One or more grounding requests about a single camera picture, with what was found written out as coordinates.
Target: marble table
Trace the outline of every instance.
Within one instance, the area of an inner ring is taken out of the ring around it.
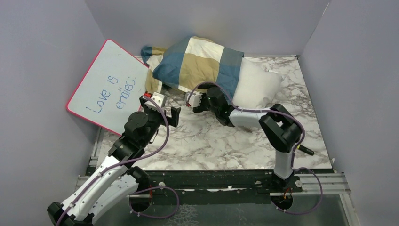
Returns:
[[[273,71],[284,80],[282,88],[272,104],[280,103],[305,127],[303,145],[314,150],[309,156],[296,152],[294,167],[311,169],[331,169],[330,159],[317,123],[316,115],[303,80],[298,60],[287,57],[246,57],[266,71]],[[170,137],[166,147],[157,155],[138,161],[144,170],[255,170],[273,169],[275,150],[262,130],[231,128],[222,126],[210,112],[193,113],[184,106],[184,94],[178,90],[164,90],[168,97],[166,110],[182,107],[177,128],[170,127]],[[160,127],[153,144],[146,153],[155,151],[166,135],[165,127]],[[117,135],[104,131],[98,163],[107,155]]]

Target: white pillow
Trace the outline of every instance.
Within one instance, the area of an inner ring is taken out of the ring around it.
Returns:
[[[279,91],[282,77],[266,72],[251,61],[242,58],[239,81],[233,102],[242,108],[261,109],[267,106]]]

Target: cable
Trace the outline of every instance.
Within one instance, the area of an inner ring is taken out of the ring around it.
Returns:
[[[140,194],[140,193],[143,193],[143,192],[146,192],[146,191],[155,190],[155,189],[163,189],[163,188],[172,191],[172,192],[175,194],[175,196],[176,196],[176,201],[177,201],[177,202],[176,202],[176,208],[173,210],[173,212],[169,213],[169,214],[166,215],[166,216],[162,216],[162,217],[147,215],[147,214],[144,214],[144,213],[141,213],[141,212],[136,212],[136,211],[134,211],[133,208],[132,208],[131,203],[129,203],[130,213],[135,213],[135,214],[137,214],[138,216],[145,216],[145,217],[153,218],[153,219],[166,219],[166,218],[169,218],[169,217],[173,216],[173,215],[177,212],[177,210],[179,210],[180,200],[179,200],[179,195],[178,195],[177,192],[176,192],[175,190],[173,190],[172,188],[170,188],[170,187],[165,187],[165,186],[150,187],[150,188],[147,188],[147,189],[144,189],[144,190],[135,192],[135,193],[133,193],[133,194]]]
[[[62,221],[62,219],[65,217],[66,213],[67,213],[72,207],[75,206],[75,203],[85,194],[85,192],[86,192],[86,191],[87,191],[100,177],[102,177],[102,176],[104,175],[104,173],[106,173],[107,171],[109,171],[109,170],[111,170],[111,169],[113,169],[113,168],[115,168],[115,167],[117,167],[117,166],[121,166],[121,165],[124,165],[124,164],[127,164],[127,163],[136,162],[136,161],[138,161],[138,160],[142,160],[142,159],[145,159],[145,158],[149,158],[149,157],[151,157],[151,156],[157,154],[158,152],[160,152],[160,151],[166,146],[166,143],[167,143],[168,140],[169,140],[169,123],[168,123],[168,120],[166,119],[166,115],[165,115],[164,111],[158,106],[158,104],[155,103],[155,101],[151,100],[149,97],[146,97],[146,96],[143,96],[143,97],[144,97],[144,99],[146,99],[146,100],[150,101],[152,104],[154,104],[154,106],[156,106],[158,112],[161,113],[162,118],[163,118],[163,120],[165,121],[166,137],[165,137],[165,141],[163,142],[163,144],[162,144],[155,152],[153,152],[153,153],[151,153],[151,154],[148,154],[148,155],[145,155],[145,156],[142,156],[142,157],[139,157],[139,158],[127,160],[127,161],[118,162],[118,163],[116,163],[116,164],[114,164],[114,165],[112,165],[112,166],[110,166],[110,167],[105,168],[103,171],[101,171],[101,172],[99,173],[101,176],[98,176],[98,175],[95,176],[95,177],[93,178],[93,180],[91,180],[91,181],[88,183],[88,185],[87,185],[87,186],[76,196],[76,198],[68,205],[68,207],[67,207],[67,208],[64,210],[64,212],[61,214],[60,218],[57,220],[56,226],[60,226],[61,221]]]
[[[220,88],[220,90],[227,96],[227,98],[229,99],[229,101],[230,101],[231,105],[234,107],[234,109],[236,109],[236,110],[238,110],[238,111],[250,112],[250,113],[264,113],[264,112],[270,112],[270,113],[279,114],[279,115],[282,115],[282,116],[285,116],[285,117],[288,117],[288,118],[292,119],[292,120],[295,122],[295,124],[296,124],[299,128],[301,128],[301,132],[302,132],[302,136],[301,136],[301,138],[299,139],[298,143],[296,143],[294,146],[292,146],[291,167],[294,167],[294,158],[295,158],[295,150],[296,150],[296,147],[298,147],[298,145],[300,145],[300,144],[302,143],[302,141],[305,139],[305,128],[303,127],[303,125],[302,125],[296,118],[294,118],[293,116],[291,116],[291,115],[289,115],[289,114],[285,114],[285,113],[283,113],[283,112],[278,112],[278,111],[274,111],[274,110],[270,110],[270,109],[251,110],[251,109],[238,108],[236,105],[234,105],[233,99],[232,99],[231,96],[226,92],[226,90],[224,90],[219,84],[217,84],[216,82],[213,82],[213,81],[204,81],[204,82],[201,82],[200,84],[196,85],[196,86],[192,89],[190,95],[189,95],[188,98],[187,98],[187,102],[186,102],[186,105],[187,105],[187,106],[189,105],[188,102],[189,102],[191,96],[193,95],[194,91],[198,88],[198,86],[203,85],[203,84],[214,84],[214,85],[216,85],[218,88]]]
[[[283,209],[279,208],[278,206],[276,206],[275,203],[272,202],[273,205],[276,206],[276,209],[277,209],[277,210],[280,210],[281,212],[284,212],[284,213],[287,213],[287,214],[291,214],[291,215],[304,215],[304,214],[308,214],[308,213],[310,213],[310,212],[315,211],[315,210],[321,205],[321,201],[323,200],[323,187],[321,186],[320,179],[316,176],[316,174],[315,174],[313,171],[311,171],[310,169],[308,169],[308,168],[306,168],[306,167],[300,167],[300,168],[298,168],[297,170],[295,170],[295,172],[298,172],[298,171],[303,170],[303,169],[304,169],[304,170],[307,170],[308,172],[310,172],[311,174],[313,174],[314,177],[316,178],[317,182],[319,183],[319,186],[320,186],[320,198],[319,198],[319,201],[317,202],[317,204],[316,204],[312,209],[307,210],[307,211],[305,211],[305,212],[292,212],[292,211],[283,210]]]

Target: marble surface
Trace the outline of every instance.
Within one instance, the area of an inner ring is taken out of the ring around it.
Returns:
[[[303,80],[298,60],[288,57],[246,57],[266,71],[283,76],[281,89],[274,103],[280,103],[305,127],[303,145],[314,150],[309,156],[297,151],[294,167],[330,169],[328,158],[315,112]],[[177,128],[170,127],[166,147],[157,155],[138,161],[144,170],[236,170],[273,169],[275,150],[262,130],[222,126],[212,113],[192,113],[184,107],[184,94],[178,90],[167,90],[166,110],[171,106],[182,107]],[[166,129],[160,127],[154,143],[148,145],[146,153],[155,151],[165,139]],[[101,144],[99,163],[107,155],[117,135],[105,131]]]

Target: wall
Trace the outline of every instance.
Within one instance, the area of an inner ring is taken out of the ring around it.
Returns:
[[[329,0],[86,0],[107,39],[132,54],[189,35],[247,55],[298,55]]]
[[[84,173],[96,127],[65,103],[104,41],[84,2],[2,1],[0,225],[51,225]]]
[[[333,0],[299,63],[363,226],[397,225],[399,1]]]

